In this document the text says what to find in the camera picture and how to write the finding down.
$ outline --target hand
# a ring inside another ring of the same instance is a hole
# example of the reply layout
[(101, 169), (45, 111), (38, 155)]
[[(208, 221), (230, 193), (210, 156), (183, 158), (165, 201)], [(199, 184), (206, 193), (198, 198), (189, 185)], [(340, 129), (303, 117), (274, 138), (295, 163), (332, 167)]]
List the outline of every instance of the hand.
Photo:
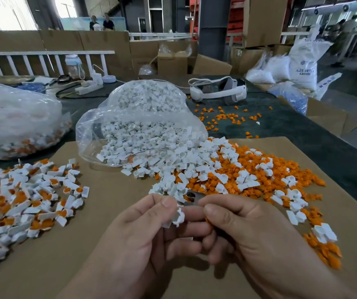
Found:
[(350, 294), (271, 204), (236, 195), (209, 195), (199, 205), (214, 226), (235, 240), (234, 247), (215, 231), (205, 237), (211, 264), (220, 262), (226, 252), (234, 253), (245, 275), (271, 298), (347, 298)]
[(200, 242), (180, 238), (211, 233), (208, 223), (196, 222), (205, 219), (202, 207), (182, 211), (186, 221), (169, 229), (162, 225), (177, 212), (173, 197), (151, 194), (123, 211), (60, 298), (139, 298), (167, 260), (201, 252)]

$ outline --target fingernail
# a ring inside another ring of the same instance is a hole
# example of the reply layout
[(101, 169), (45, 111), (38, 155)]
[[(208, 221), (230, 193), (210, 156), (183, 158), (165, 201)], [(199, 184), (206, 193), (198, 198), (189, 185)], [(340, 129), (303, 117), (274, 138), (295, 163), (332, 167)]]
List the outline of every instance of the fingernail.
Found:
[(205, 206), (205, 214), (209, 216), (216, 215), (216, 208), (213, 205), (206, 205)]
[(167, 196), (162, 199), (161, 204), (167, 208), (171, 208), (177, 206), (177, 201), (174, 198)]

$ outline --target finger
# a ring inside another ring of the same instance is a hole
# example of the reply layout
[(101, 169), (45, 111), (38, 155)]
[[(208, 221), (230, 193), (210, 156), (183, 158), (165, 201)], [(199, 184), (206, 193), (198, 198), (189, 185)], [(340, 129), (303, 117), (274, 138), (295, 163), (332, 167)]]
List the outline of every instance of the finger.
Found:
[(206, 218), (218, 228), (225, 231), (236, 242), (241, 242), (247, 232), (247, 225), (241, 217), (233, 212), (214, 204), (207, 204), (204, 208)]
[(125, 222), (133, 222), (136, 219), (140, 218), (142, 215), (146, 213), (151, 207), (155, 206), (158, 202), (160, 202), (164, 197), (159, 194), (149, 194), (137, 201), (132, 206), (128, 207), (121, 214), (122, 220)]
[(161, 202), (146, 211), (134, 221), (134, 231), (138, 234), (137, 240), (145, 243), (154, 238), (164, 223), (171, 221), (177, 213), (177, 201), (174, 197), (165, 196)]
[(202, 247), (206, 251), (209, 251), (213, 247), (213, 245), (215, 244), (216, 240), (217, 240), (217, 233), (216, 233), (215, 230), (213, 230), (210, 235), (206, 236), (202, 240)]
[(185, 214), (185, 221), (205, 221), (205, 212), (202, 206), (184, 206), (181, 211)]
[(211, 226), (207, 222), (185, 222), (177, 228), (177, 237), (206, 237), (210, 233)]
[(196, 256), (202, 251), (199, 241), (175, 239), (165, 244), (166, 260), (177, 256)]
[(259, 204), (259, 202), (255, 199), (244, 196), (214, 194), (206, 195), (204, 198), (199, 200), (198, 204), (203, 207), (207, 204), (222, 206), (239, 216), (245, 217)]
[(233, 248), (230, 250), (230, 247), (232, 248), (226, 239), (217, 237), (216, 243), (208, 254), (209, 263), (211, 265), (220, 263), (223, 260), (223, 257), (229, 253), (229, 251), (233, 252)]

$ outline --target black shirt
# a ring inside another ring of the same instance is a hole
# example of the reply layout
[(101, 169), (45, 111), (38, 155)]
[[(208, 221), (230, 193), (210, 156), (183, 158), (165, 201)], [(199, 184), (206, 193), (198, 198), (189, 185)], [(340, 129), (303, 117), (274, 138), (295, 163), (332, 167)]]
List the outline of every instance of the black shirt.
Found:
[(92, 22), (92, 21), (90, 22), (90, 30), (94, 30), (94, 25), (95, 24), (98, 24), (98, 22), (95, 22), (95, 23)]
[(112, 20), (104, 21), (104, 27), (108, 29), (115, 29), (115, 25), (113, 24)]

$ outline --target white headset strap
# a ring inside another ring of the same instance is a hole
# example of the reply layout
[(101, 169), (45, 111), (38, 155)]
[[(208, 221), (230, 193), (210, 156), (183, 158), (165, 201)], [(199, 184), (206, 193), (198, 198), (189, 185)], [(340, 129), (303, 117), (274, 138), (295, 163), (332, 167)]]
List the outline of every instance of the white headset strap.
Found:
[(226, 78), (231, 78), (231, 76), (225, 76), (223, 78), (220, 78), (218, 80), (210, 80), (208, 78), (191, 78), (190, 80), (188, 80), (188, 84), (190, 86), (200, 86), (200, 85), (208, 85), (208, 84), (213, 84), (213, 83), (217, 83), (220, 82)]
[(236, 87), (233, 89), (229, 90), (224, 90), (224, 91), (219, 91), (219, 92), (213, 92), (213, 93), (201, 93), (202, 99), (208, 99), (208, 98), (222, 98), (223, 96), (229, 96), (229, 95), (234, 95), (241, 93), (241, 91), (244, 89), (244, 86)]

